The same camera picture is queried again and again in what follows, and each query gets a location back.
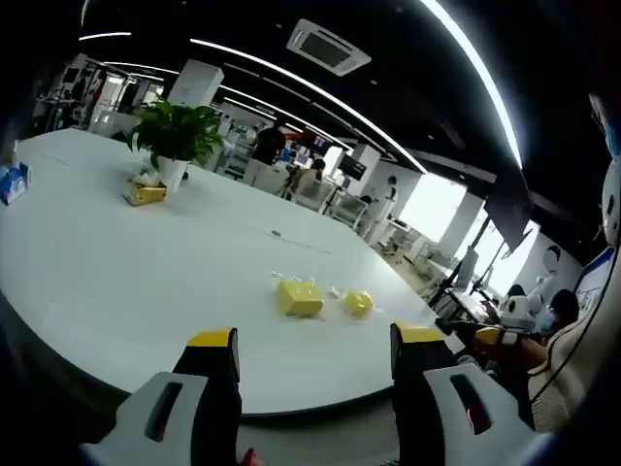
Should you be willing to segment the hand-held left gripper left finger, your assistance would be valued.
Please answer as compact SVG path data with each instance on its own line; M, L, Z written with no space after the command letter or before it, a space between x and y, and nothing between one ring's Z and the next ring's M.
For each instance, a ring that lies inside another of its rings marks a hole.
M238 330L192 337L116 410L114 427L81 445L92 465L236 465L241 421Z

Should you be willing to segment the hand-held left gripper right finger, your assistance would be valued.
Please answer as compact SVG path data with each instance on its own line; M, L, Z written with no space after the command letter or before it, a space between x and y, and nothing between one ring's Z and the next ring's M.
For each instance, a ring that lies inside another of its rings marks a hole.
M527 465L551 440L481 369L456 364L440 331L396 321L390 340L401 465Z

